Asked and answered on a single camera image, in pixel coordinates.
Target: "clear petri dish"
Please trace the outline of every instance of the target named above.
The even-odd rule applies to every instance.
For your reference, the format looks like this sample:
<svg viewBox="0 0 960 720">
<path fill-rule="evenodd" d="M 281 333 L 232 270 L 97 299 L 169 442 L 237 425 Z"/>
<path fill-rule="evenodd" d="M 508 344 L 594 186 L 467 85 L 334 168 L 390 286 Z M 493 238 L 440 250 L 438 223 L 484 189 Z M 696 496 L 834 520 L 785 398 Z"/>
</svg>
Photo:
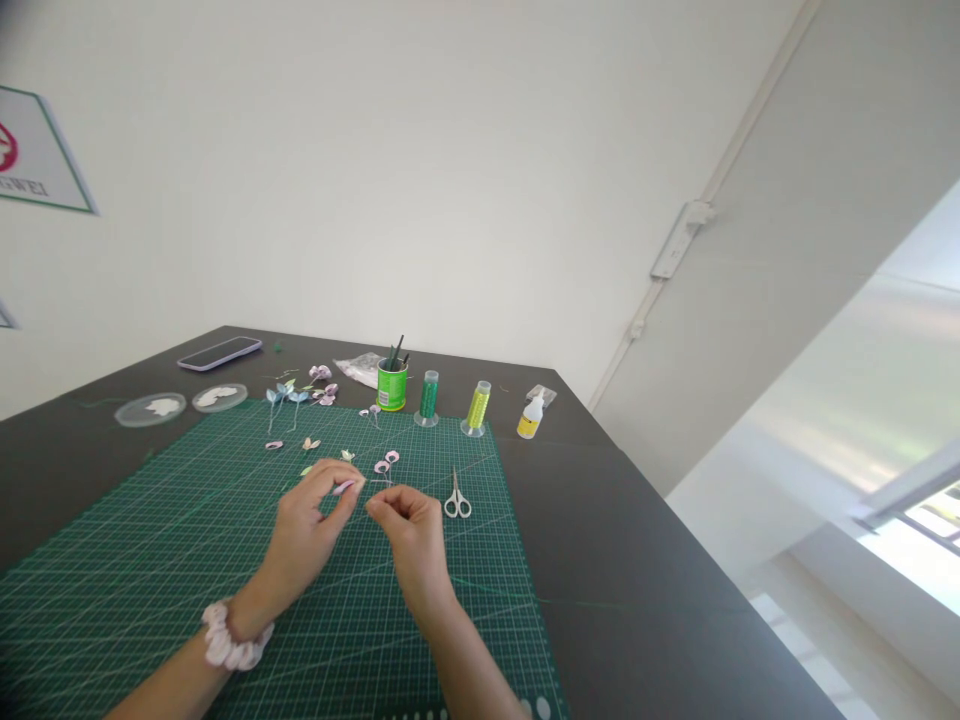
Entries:
<svg viewBox="0 0 960 720">
<path fill-rule="evenodd" d="M 174 420 L 186 407 L 180 393 L 157 393 L 128 402 L 113 416 L 124 427 L 150 427 Z"/>
<path fill-rule="evenodd" d="M 230 395 L 215 395 L 215 391 L 221 388 L 236 390 L 236 392 Z M 222 412 L 223 410 L 236 407 L 246 399 L 246 385 L 241 385 L 240 383 L 221 383 L 220 385 L 213 385 L 203 392 L 197 393 L 191 404 L 200 412 Z"/>
</svg>

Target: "window frame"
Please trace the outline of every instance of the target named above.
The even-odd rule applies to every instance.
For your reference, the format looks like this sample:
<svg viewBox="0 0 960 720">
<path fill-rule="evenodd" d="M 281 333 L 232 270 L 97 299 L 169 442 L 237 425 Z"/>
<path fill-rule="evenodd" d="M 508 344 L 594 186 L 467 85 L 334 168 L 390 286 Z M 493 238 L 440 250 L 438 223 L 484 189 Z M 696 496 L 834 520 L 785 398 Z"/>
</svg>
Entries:
<svg viewBox="0 0 960 720">
<path fill-rule="evenodd" d="M 957 531 L 952 535 L 948 537 L 942 537 L 907 515 L 907 510 L 916 507 L 924 500 L 927 500 L 946 490 L 951 485 L 956 484 L 958 480 L 960 480 L 960 468 L 951 469 L 949 472 L 944 473 L 936 480 L 917 488 L 911 493 L 908 493 L 882 512 L 874 515 L 867 523 L 868 528 L 872 531 L 876 531 L 881 525 L 885 525 L 891 520 L 899 520 L 905 525 L 908 525 L 916 530 L 924 537 L 927 537 L 938 545 L 945 547 L 954 555 L 960 555 L 960 545 L 955 544 L 958 540 L 960 540 L 960 528 L 958 528 Z"/>
</svg>

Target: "green cutting mat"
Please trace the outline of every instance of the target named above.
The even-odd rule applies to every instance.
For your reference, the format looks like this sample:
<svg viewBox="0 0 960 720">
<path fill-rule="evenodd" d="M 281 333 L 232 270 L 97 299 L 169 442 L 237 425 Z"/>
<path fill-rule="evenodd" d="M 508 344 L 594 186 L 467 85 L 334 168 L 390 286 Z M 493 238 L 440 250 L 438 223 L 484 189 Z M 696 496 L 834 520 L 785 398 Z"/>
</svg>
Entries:
<svg viewBox="0 0 960 720">
<path fill-rule="evenodd" d="M 444 518 L 460 602 L 534 717 L 566 718 L 489 428 L 471 439 L 454 418 L 421 428 L 410 415 L 381 413 L 377 430 L 355 409 L 313 406 L 300 409 L 288 432 L 294 408 L 286 405 L 268 437 L 269 412 L 248 400 L 205 418 L 0 580 L 0 682 L 19 715 L 101 717 L 197 631 L 207 604 L 256 570 L 277 500 L 300 471 L 349 449 L 370 478 L 374 463 L 397 450 L 393 481 L 441 501 L 456 466 L 473 505 L 468 519 Z M 319 449 L 301 449 L 308 435 L 322 441 Z M 277 438 L 282 449 L 264 450 Z M 368 483 L 361 502 L 383 487 Z M 231 680 L 211 715 L 446 717 L 390 546 L 362 505 L 317 582 L 277 621 L 263 661 Z"/>
</svg>

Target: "phone case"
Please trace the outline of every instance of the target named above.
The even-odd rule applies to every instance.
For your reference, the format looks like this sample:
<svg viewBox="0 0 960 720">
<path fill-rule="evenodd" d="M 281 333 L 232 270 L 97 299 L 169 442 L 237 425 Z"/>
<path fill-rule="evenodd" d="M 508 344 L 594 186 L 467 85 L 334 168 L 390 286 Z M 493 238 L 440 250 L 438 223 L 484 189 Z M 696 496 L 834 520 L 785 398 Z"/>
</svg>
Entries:
<svg viewBox="0 0 960 720">
<path fill-rule="evenodd" d="M 222 358 L 217 358 L 209 365 L 204 365 L 203 367 L 200 367 L 198 365 L 190 365 L 189 363 L 186 362 L 187 360 L 192 358 L 194 355 L 199 355 L 200 353 L 209 352 L 210 350 L 216 350 L 221 345 L 226 345 L 227 343 L 231 343 L 234 340 L 249 340 L 252 344 L 249 347 L 245 347 L 242 350 L 238 350 L 232 355 L 225 355 Z M 182 368 L 186 368 L 187 370 L 196 370 L 197 372 L 206 372 L 207 370 L 212 370 L 213 368 L 218 367 L 219 365 L 223 365 L 225 362 L 230 362 L 231 360 L 238 358 L 242 355 L 249 355 L 254 350 L 259 350 L 262 347 L 263 347 L 263 342 L 261 342 L 260 340 L 257 340 L 256 338 L 248 338 L 241 335 L 235 338 L 230 338 L 229 340 L 224 340 L 222 343 L 217 343 L 212 347 L 208 347 L 206 350 L 201 350 L 200 352 L 191 353 L 187 357 L 177 360 L 177 365 L 179 365 Z"/>
</svg>

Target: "left hand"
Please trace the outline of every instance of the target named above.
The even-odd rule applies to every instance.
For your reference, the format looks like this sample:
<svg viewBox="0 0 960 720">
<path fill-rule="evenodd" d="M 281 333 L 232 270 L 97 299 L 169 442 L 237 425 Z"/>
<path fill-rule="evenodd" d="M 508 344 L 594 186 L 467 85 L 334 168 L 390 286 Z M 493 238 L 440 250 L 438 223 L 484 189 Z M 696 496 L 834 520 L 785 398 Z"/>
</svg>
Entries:
<svg viewBox="0 0 960 720">
<path fill-rule="evenodd" d="M 348 480 L 354 484 L 344 491 L 333 512 L 323 517 L 318 509 L 320 500 L 334 485 Z M 228 621 L 238 642 L 259 635 L 320 574 L 365 482 L 353 465 L 323 459 L 280 498 L 277 524 L 263 564 L 230 601 Z"/>
</svg>

